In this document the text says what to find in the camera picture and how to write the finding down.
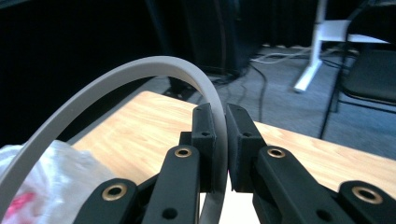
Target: white plastic bag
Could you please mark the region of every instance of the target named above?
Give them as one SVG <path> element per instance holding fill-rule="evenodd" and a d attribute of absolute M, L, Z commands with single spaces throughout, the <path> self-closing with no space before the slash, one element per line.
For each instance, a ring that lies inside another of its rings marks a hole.
<path fill-rule="evenodd" d="M 20 149 L 0 149 L 0 174 Z M 114 177 L 89 151 L 54 141 L 19 188 L 2 224 L 72 223 L 92 191 Z"/>

